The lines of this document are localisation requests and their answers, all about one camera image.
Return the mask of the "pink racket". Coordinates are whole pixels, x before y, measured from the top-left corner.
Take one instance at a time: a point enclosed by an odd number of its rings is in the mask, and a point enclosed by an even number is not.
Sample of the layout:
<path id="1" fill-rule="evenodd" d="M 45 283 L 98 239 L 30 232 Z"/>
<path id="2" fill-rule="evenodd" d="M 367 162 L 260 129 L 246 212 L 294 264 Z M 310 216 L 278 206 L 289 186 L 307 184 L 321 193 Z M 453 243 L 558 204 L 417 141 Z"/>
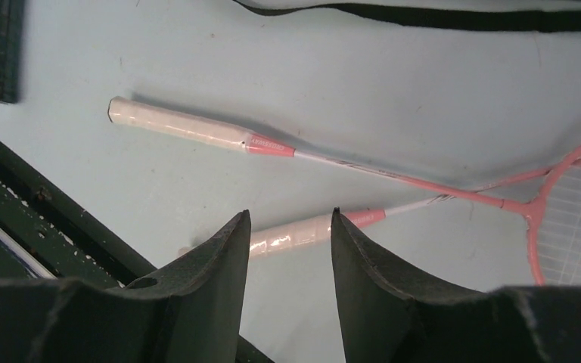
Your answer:
<path id="1" fill-rule="evenodd" d="M 409 209 L 461 198 L 516 213 L 527 224 L 527 256 L 535 282 L 539 285 L 581 285 L 581 145 L 553 166 L 465 191 L 306 153 L 241 126 L 122 97 L 110 100 L 107 114 L 117 125 L 161 132 L 245 154 L 305 158 L 434 192 L 434 197 L 412 203 Z"/>
<path id="2" fill-rule="evenodd" d="M 527 221 L 527 253 L 529 261 L 531 265 L 538 265 L 539 230 L 542 223 L 548 220 L 545 209 L 548 205 L 549 194 L 551 190 L 556 187 L 559 179 L 565 177 L 569 171 L 574 169 L 581 169 L 581 156 L 576 158 L 574 155 L 570 154 L 554 166 L 530 172 L 523 172 L 510 178 L 496 181 L 469 191 L 439 185 L 431 181 L 396 175 L 395 177 L 401 182 L 429 191 L 438 192 L 439 195 L 404 206 L 390 209 L 364 209 L 362 211 L 346 213 L 345 216 L 356 227 L 365 228 L 384 220 L 388 216 L 405 213 L 409 210 L 429 206 L 454 198 L 462 198 L 487 204 L 499 209 L 517 213 L 525 218 Z M 505 187 L 536 178 L 542 178 L 543 184 L 540 187 L 537 196 L 527 203 L 488 197 L 481 194 L 483 191 L 493 188 Z M 327 216 L 316 216 L 311 219 L 292 222 L 286 225 L 280 225 L 252 233 L 250 237 L 250 255 L 267 256 L 272 253 L 278 253 L 282 250 L 289 250 L 295 247 L 318 243 L 328 239 L 330 236 L 330 218 Z"/>

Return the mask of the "black racket bag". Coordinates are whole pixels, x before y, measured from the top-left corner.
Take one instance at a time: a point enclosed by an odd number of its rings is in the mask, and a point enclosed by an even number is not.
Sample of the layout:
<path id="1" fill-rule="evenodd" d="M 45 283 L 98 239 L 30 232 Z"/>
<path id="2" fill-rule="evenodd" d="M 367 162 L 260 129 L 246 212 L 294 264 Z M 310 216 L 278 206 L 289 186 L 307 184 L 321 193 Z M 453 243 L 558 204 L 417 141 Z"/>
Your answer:
<path id="1" fill-rule="evenodd" d="M 26 2 L 0 1 L 0 103 L 20 100 L 20 56 Z"/>

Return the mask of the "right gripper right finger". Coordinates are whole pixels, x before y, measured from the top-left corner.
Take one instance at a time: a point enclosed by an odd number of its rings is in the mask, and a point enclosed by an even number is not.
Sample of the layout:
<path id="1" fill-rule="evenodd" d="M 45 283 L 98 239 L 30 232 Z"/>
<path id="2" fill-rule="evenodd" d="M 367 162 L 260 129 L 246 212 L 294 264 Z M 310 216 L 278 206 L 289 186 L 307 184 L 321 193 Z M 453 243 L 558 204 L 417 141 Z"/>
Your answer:
<path id="1" fill-rule="evenodd" d="M 331 217 L 348 362 L 581 362 L 581 286 L 480 292 L 427 273 Z"/>

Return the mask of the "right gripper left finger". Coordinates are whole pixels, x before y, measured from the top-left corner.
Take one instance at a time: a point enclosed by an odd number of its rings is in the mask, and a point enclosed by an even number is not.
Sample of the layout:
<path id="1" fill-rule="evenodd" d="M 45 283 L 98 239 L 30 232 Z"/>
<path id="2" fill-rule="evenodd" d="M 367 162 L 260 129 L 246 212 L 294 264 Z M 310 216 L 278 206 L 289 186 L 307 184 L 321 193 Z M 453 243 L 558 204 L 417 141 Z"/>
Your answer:
<path id="1" fill-rule="evenodd" d="M 0 362 L 232 362 L 251 220 L 125 287 L 78 278 L 0 279 Z"/>

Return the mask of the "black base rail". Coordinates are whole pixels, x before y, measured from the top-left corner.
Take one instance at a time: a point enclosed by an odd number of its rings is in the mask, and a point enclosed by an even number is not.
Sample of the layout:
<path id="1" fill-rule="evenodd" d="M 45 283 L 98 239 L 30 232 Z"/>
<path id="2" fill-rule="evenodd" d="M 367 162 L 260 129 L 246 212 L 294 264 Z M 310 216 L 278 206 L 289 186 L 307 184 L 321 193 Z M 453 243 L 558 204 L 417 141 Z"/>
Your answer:
<path id="1" fill-rule="evenodd" d="M 157 269 L 0 142 L 0 279 L 78 278 L 110 289 Z M 232 362 L 265 361 L 239 334 Z"/>

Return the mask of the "pink sport racket bag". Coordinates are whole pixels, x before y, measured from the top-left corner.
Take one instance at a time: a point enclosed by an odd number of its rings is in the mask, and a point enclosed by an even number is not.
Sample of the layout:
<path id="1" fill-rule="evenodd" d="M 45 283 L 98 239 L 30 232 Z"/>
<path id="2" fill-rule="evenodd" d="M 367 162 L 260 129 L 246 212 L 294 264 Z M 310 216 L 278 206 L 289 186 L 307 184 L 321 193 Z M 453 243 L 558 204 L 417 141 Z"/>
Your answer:
<path id="1" fill-rule="evenodd" d="M 298 11 L 324 8 L 342 11 L 367 20 L 407 27 L 482 33 L 581 33 L 581 9 L 468 11 L 355 2 L 326 3 L 297 8 L 264 8 L 247 1 L 238 1 L 237 4 L 264 17 L 276 17 Z"/>

